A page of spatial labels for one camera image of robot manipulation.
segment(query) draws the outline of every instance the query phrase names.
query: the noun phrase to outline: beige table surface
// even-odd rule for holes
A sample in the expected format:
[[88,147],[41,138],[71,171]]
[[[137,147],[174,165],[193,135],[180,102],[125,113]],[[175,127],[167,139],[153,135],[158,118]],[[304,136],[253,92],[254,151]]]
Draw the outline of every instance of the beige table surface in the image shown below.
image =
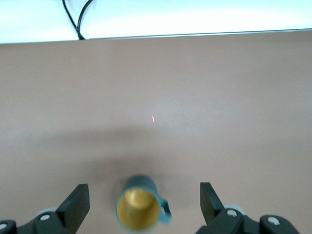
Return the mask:
[[312,32],[0,45],[0,219],[88,183],[78,234],[121,234],[125,179],[150,175],[194,234],[199,184],[312,231]]

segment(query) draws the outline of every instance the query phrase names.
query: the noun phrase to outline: silver bolt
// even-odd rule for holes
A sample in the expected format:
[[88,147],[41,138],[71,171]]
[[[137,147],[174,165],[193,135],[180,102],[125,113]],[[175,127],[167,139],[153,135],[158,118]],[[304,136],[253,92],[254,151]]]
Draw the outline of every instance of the silver bolt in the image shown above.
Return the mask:
[[41,220],[41,221],[45,221],[45,220],[47,220],[47,219],[49,219],[49,218],[50,218],[50,215],[49,215],[49,214],[45,214],[45,215],[43,215],[43,216],[40,217],[40,220]]
[[228,210],[226,213],[228,214],[228,216],[232,216],[232,217],[236,217],[237,216],[237,213],[234,210]]
[[8,225],[6,223],[0,224],[0,230],[5,229]]
[[277,218],[274,218],[274,217],[271,217],[271,216],[268,217],[268,222],[273,224],[273,225],[275,225],[275,226],[278,226],[280,224]]

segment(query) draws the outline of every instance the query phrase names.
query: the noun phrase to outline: mug handle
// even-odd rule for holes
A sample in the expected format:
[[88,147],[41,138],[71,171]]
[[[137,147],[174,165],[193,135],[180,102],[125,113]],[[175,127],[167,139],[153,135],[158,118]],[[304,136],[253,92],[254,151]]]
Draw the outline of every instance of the mug handle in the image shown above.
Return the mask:
[[161,197],[159,198],[159,200],[160,200],[160,206],[164,209],[164,210],[160,211],[159,220],[163,223],[168,224],[170,222],[170,219],[171,219],[171,212],[169,209],[168,202]]

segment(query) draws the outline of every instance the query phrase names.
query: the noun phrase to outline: black cable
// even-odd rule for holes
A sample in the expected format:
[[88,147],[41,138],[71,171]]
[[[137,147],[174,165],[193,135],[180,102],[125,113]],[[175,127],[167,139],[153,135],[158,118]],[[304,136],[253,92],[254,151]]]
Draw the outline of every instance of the black cable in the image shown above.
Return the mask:
[[83,37],[83,35],[81,35],[81,33],[80,33],[81,20],[82,20],[82,17],[83,17],[83,14],[84,14],[85,10],[87,9],[87,7],[90,5],[90,3],[91,3],[92,1],[93,1],[93,0],[88,0],[88,1],[86,2],[86,4],[83,6],[83,8],[82,8],[82,10],[81,10],[81,12],[80,12],[80,15],[79,15],[78,24],[77,24],[77,26],[76,26],[76,24],[75,24],[75,22],[74,22],[72,16],[70,15],[70,13],[69,13],[69,11],[68,11],[68,9],[67,9],[65,0],[62,0],[64,9],[65,9],[65,11],[66,11],[66,13],[67,13],[67,15],[68,15],[68,18],[69,18],[70,22],[71,22],[72,25],[73,25],[75,31],[77,32],[77,35],[78,35],[79,40],[85,40],[85,38]]

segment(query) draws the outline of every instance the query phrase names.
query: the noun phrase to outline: blue mug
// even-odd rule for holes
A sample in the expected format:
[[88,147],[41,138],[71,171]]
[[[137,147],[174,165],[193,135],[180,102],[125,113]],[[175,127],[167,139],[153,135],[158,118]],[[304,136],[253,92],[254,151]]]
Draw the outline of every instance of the blue mug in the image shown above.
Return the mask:
[[116,204],[116,217],[125,229],[142,230],[158,221],[171,219],[168,202],[158,195],[155,183],[146,175],[131,177]]

